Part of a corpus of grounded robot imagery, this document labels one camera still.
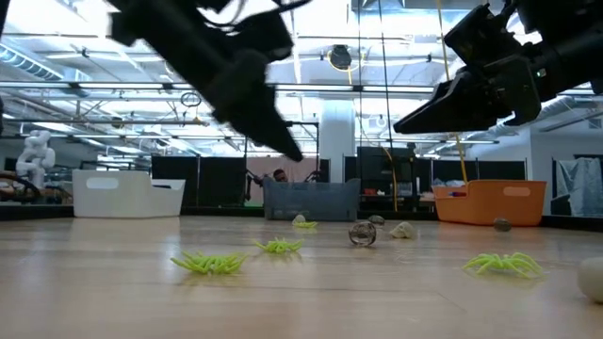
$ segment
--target rubber toy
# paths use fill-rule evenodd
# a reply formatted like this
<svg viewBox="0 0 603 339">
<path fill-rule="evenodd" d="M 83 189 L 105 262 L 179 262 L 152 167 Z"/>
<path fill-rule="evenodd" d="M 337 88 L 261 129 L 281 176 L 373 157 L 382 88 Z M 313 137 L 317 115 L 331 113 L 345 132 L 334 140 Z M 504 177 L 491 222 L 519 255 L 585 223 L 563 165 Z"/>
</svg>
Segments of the rubber toy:
<svg viewBox="0 0 603 339">
<path fill-rule="evenodd" d="M 282 254 L 287 250 L 297 251 L 302 247 L 303 239 L 294 243 L 286 242 L 284 239 L 279 240 L 275 237 L 274 240 L 268 242 L 267 245 L 262 245 L 257 241 L 253 241 L 255 246 L 270 253 Z"/>
<path fill-rule="evenodd" d="M 171 258 L 171 261 L 182 268 L 201 274 L 230 274 L 237 271 L 247 259 L 247 255 L 233 253 L 230 255 L 204 255 L 198 251 L 196 255 L 183 251 L 184 260 Z"/>
<path fill-rule="evenodd" d="M 291 224 L 293 226 L 295 226 L 295 224 L 298 222 L 305 222 L 305 217 L 301 214 L 298 214 L 297 216 L 295 216 L 295 218 L 293 218 L 293 221 L 291 222 Z"/>
<path fill-rule="evenodd" d="M 382 216 L 373 215 L 367 219 L 370 223 L 375 226 L 382 227 L 385 225 L 385 219 Z"/>
<path fill-rule="evenodd" d="M 586 297 L 603 303 L 603 257 L 589 258 L 580 263 L 578 287 Z"/>
<path fill-rule="evenodd" d="M 315 222 L 315 221 L 296 222 L 296 223 L 293 224 L 293 226 L 299 227 L 299 228 L 316 228 L 317 225 L 318 225 L 318 223 Z"/>
<path fill-rule="evenodd" d="M 524 253 L 515 253 L 513 255 L 505 254 L 500 258 L 498 254 L 480 254 L 471 259 L 463 269 L 480 266 L 477 273 L 482 274 L 487 269 L 512 270 L 523 278 L 534 278 L 543 275 L 543 269 L 528 255 Z"/>
</svg>

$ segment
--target pillar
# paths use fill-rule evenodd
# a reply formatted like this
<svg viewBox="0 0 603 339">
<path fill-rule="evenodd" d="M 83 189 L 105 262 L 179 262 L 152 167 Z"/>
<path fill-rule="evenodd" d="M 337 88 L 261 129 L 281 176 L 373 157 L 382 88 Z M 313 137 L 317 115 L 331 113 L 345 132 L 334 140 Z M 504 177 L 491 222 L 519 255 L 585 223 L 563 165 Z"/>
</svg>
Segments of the pillar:
<svg viewBox="0 0 603 339">
<path fill-rule="evenodd" d="M 318 155 L 330 160 L 331 183 L 344 181 L 344 156 L 355 154 L 352 100 L 325 100 L 320 116 Z"/>
</svg>

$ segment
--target person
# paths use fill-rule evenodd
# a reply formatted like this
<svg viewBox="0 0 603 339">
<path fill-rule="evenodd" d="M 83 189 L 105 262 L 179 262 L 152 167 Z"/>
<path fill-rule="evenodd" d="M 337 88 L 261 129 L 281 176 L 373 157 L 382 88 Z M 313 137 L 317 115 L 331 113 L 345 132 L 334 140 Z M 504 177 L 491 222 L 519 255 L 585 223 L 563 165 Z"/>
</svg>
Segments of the person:
<svg viewBox="0 0 603 339">
<path fill-rule="evenodd" d="M 272 173 L 272 177 L 274 178 L 274 181 L 276 181 L 277 183 L 288 183 L 289 182 L 289 179 L 286 177 L 285 171 L 282 169 L 275 170 L 274 173 Z"/>
</svg>

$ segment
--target white ball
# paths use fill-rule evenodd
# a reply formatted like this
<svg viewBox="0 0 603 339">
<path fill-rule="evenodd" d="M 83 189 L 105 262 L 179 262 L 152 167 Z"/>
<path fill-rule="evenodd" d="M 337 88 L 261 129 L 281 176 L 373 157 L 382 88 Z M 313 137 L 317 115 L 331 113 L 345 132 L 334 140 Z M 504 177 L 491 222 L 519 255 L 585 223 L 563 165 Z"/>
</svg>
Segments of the white ball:
<svg viewBox="0 0 603 339">
<path fill-rule="evenodd" d="M 578 287 L 586 297 L 603 302 L 603 257 L 589 258 L 580 263 Z"/>
</svg>

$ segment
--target green toy spider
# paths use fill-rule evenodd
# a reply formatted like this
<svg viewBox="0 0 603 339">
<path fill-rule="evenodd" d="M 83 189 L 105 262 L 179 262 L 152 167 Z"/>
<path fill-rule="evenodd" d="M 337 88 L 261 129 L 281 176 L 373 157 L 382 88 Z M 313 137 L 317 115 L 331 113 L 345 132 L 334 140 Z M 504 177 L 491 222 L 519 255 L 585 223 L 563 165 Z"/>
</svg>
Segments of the green toy spider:
<svg viewBox="0 0 603 339">
<path fill-rule="evenodd" d="M 294 243 L 289 243 L 286 242 L 284 239 L 279 240 L 279 238 L 275 237 L 274 240 L 271 240 L 268 242 L 267 245 L 262 245 L 257 241 L 253 241 L 255 243 L 255 246 L 257 246 L 258 248 L 265 250 L 267 252 L 270 253 L 277 253 L 277 254 L 281 254 L 281 253 L 285 253 L 287 250 L 290 251 L 297 251 L 302 247 L 303 244 L 303 240 L 294 242 Z"/>
<path fill-rule="evenodd" d="M 500 258 L 498 254 L 480 254 L 471 259 L 463 269 L 481 266 L 477 273 L 482 274 L 486 269 L 511 269 L 517 272 L 523 278 L 533 278 L 528 273 L 533 273 L 536 276 L 543 275 L 543 269 L 536 264 L 536 261 L 524 253 L 515 253 L 513 255 L 505 254 Z"/>
<path fill-rule="evenodd" d="M 182 268 L 201 274 L 230 274 L 237 271 L 247 259 L 247 255 L 241 253 L 204 255 L 198 251 L 197 255 L 192 255 L 183 251 L 182 255 L 185 256 L 184 261 L 176 258 L 171 258 L 171 261 Z"/>
<path fill-rule="evenodd" d="M 306 228 L 306 229 L 313 229 L 316 228 L 318 225 L 317 222 L 315 221 L 309 221 L 309 222 L 293 222 L 293 226 L 298 227 L 298 228 Z"/>
</svg>

